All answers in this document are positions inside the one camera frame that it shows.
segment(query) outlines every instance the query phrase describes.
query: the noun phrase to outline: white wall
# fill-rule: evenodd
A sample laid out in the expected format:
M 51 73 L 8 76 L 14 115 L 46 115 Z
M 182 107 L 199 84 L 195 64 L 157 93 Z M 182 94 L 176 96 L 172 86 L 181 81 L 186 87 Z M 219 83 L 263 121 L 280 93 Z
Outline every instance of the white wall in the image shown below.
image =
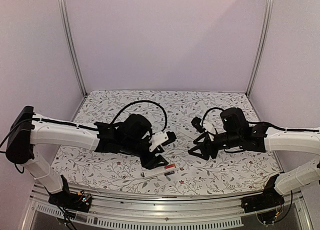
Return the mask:
M 320 1 L 274 0 L 251 100 L 262 120 L 284 127 L 320 127 Z M 285 170 L 309 161 L 279 152 Z M 302 189 L 313 226 L 320 226 L 319 183 Z
M 0 0 L 0 15 L 0 139 L 25 105 L 70 120 L 82 96 L 58 0 Z M 51 161 L 56 147 L 43 150 Z M 0 154 L 0 229 L 18 229 L 33 183 Z
M 88 91 L 245 92 L 266 0 L 66 0 Z

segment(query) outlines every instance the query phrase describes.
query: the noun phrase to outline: wire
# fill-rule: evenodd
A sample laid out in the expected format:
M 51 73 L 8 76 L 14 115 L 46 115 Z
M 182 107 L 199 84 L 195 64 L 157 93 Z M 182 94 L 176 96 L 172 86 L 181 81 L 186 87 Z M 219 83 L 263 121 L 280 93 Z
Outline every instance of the wire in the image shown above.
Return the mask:
M 6 140 L 9 138 L 9 136 L 23 123 L 25 122 L 28 122 L 28 121 L 32 121 L 32 120 L 35 120 L 35 121 L 39 121 L 40 118 L 28 118 L 28 119 L 25 119 L 25 120 L 22 120 L 20 122 L 18 122 L 15 126 L 13 126 L 9 133 L 4 137 L 4 139 L 2 140 L 2 142 L 0 143 L 0 149 L 1 147 L 4 145 L 4 143 L 6 142 Z
M 227 153 L 227 154 L 237 154 L 237 153 L 243 153 L 245 151 L 246 150 L 238 150 L 238 151 L 226 151 L 226 150 L 224 150 L 224 152 Z
M 282 220 L 285 219 L 285 217 L 289 214 L 290 209 L 291 209 L 291 206 L 292 206 L 292 203 L 293 203 L 293 199 L 294 199 L 294 194 L 293 194 L 293 192 L 291 191 L 291 200 L 290 200 L 289 208 L 288 208 L 288 210 L 286 211 L 285 215 L 284 215 L 281 219 L 277 220 L 279 214 L 276 214 L 272 219 L 269 219 L 269 220 L 266 220 L 266 221 L 264 221 L 263 219 L 259 219 L 258 214 L 256 214 L 256 218 L 257 218 L 257 219 L 259 220 L 259 222 L 260 222 L 261 224 L 263 224 L 264 226 L 276 224 L 276 223 L 282 221 Z M 282 204 L 280 204 L 280 210 L 277 211 L 277 213 L 280 213 L 280 211 L 282 210 L 282 208 L 284 208 L 284 206 L 283 206 Z
M 267 121 L 248 121 L 249 124 L 265 124 L 269 127 L 273 127 L 274 129 L 284 131 L 284 132 L 312 132 L 312 133 L 319 133 L 320 129 L 306 129 L 306 128 L 284 128 L 276 126 Z
M 285 217 L 286 217 L 286 216 L 289 214 L 289 212 L 290 212 L 290 209 L 291 209 L 293 200 L 294 200 L 294 194 L 293 194 L 293 192 L 291 191 L 291 200 L 290 200 L 290 205 L 289 205 L 288 211 L 286 211 L 285 215 L 284 215 L 281 219 L 279 219 L 278 221 L 276 220 L 274 223 L 278 223 L 278 222 L 282 221 L 283 219 L 285 219 Z
M 80 129 L 91 130 L 91 131 L 99 131 L 98 128 L 85 126 L 85 125 L 81 125 L 81 124 L 77 124 L 77 123 L 69 122 L 69 121 L 59 121 L 59 120 L 53 120 L 53 119 L 48 119 L 48 118 L 42 118 L 41 122 L 52 123 L 52 124 L 61 124 L 61 125 L 66 125 L 66 126 L 77 127 L 77 128 L 80 128 Z
M 224 111 L 224 109 L 222 109 L 221 107 L 212 107 L 212 108 L 209 108 L 205 114 L 203 115 L 202 117 L 202 122 L 201 122 L 201 127 L 204 127 L 204 121 L 206 119 L 206 116 L 208 115 L 208 113 L 212 110 L 220 110 L 220 111 Z
M 18 168 L 17 164 L 14 164 L 14 166 L 15 166 L 15 169 L 16 169 L 20 174 L 23 174 L 23 173 L 25 172 L 25 168 L 24 168 L 24 167 L 22 167 L 22 170 L 20 170 L 20 169 Z
M 65 226 L 72 230 L 71 227 L 68 226 L 68 224 L 71 224 L 71 226 L 73 227 L 74 230 L 77 230 L 77 228 L 75 227 L 75 225 L 73 224 L 73 222 L 70 220 L 70 216 L 71 213 L 69 211 L 67 211 L 66 209 L 62 209 L 58 204 L 56 204 L 56 206 L 60 209 L 60 211 L 63 213 L 63 218 L 64 218 L 64 222 L 66 223 Z
M 156 105 L 157 107 L 159 107 L 162 112 L 163 112 L 163 115 L 164 115 L 164 127 L 162 129 L 162 132 L 167 128 L 167 124 L 168 124 L 168 118 L 167 118 L 167 113 L 165 111 L 165 109 L 157 102 L 155 101 L 151 101 L 151 100 L 139 100 L 139 101 L 133 101 L 131 103 L 129 103 L 128 105 L 124 106 L 116 115 L 115 117 L 113 118 L 113 120 L 111 121 L 110 125 L 114 124 L 115 121 L 117 120 L 117 118 L 120 116 L 121 113 L 123 113 L 123 111 L 125 109 L 127 109 L 128 107 L 132 106 L 132 105 L 135 105 L 135 104 L 140 104 L 140 103 L 150 103 L 150 104 L 154 104 Z

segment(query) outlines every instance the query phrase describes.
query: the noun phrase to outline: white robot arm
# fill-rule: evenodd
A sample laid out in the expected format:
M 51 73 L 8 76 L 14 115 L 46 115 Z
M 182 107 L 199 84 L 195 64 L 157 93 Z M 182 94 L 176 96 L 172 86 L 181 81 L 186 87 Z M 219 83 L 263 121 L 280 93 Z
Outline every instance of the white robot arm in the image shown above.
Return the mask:
M 317 155 L 311 161 L 285 173 L 275 181 L 274 189 L 284 195 L 293 189 L 303 187 L 320 180 L 320 130 L 282 131 L 269 127 L 264 139 L 266 151 L 294 151 Z
M 215 134 L 214 126 L 205 121 L 211 110 L 222 111 L 220 117 L 225 132 Z M 284 194 L 320 180 L 320 129 L 290 129 L 268 122 L 249 122 L 243 111 L 234 107 L 226 110 L 213 107 L 203 119 L 195 117 L 191 123 L 202 134 L 193 141 L 196 146 L 188 152 L 205 160 L 216 158 L 219 150 L 234 147 L 239 147 L 240 152 L 294 151 L 317 155 L 292 171 L 272 176 L 260 195 L 244 197 L 242 207 L 245 212 L 275 207 L 283 203 Z
M 34 147 L 37 144 L 64 145 L 100 153 L 123 153 L 140 157 L 147 169 L 165 166 L 168 162 L 157 155 L 174 142 L 173 132 L 152 134 L 151 123 L 141 115 L 132 114 L 124 122 L 114 124 L 76 123 L 44 117 L 26 106 L 11 126 L 6 157 L 28 170 L 48 191 L 49 202 L 62 208 L 88 212 L 89 193 L 70 193 L 67 180 L 59 176 Z

